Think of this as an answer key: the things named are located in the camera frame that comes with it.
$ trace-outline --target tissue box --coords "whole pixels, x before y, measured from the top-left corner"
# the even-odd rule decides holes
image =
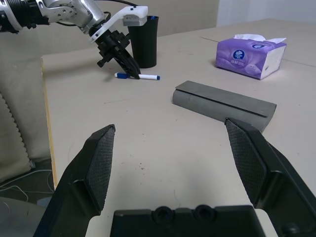
[[[286,48],[282,43],[285,38],[265,40],[263,36],[251,36],[236,35],[219,42],[215,65],[260,80],[277,71]]]

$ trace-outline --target black container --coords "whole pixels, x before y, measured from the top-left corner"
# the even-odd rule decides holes
[[[130,26],[128,31],[133,57],[140,68],[152,68],[157,64],[157,16],[147,16],[143,26]]]

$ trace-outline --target white bracket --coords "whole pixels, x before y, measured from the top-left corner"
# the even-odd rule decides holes
[[[117,12],[110,20],[102,25],[102,27],[97,30],[93,36],[89,39],[91,43],[94,43],[103,33],[105,33],[116,21],[119,19],[123,19],[124,16],[136,16],[139,19],[147,17],[148,7],[147,6],[127,6],[123,8],[121,11]]]

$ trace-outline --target robotic arm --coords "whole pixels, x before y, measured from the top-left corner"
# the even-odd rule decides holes
[[[91,36],[91,43],[97,43],[103,57],[98,62],[99,67],[114,58],[126,73],[139,78],[139,66],[125,50],[129,35],[110,27],[119,19],[125,26],[142,26],[147,14],[146,6],[128,6],[107,20],[94,0],[0,0],[0,32],[17,34],[24,27],[71,22]]]

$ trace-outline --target whiteboard marker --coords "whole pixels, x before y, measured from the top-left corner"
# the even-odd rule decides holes
[[[144,74],[139,74],[139,79],[146,79],[146,80],[160,80],[160,76],[158,75],[144,75]],[[116,78],[120,79],[128,79],[132,78],[129,74],[126,73],[115,73]]]

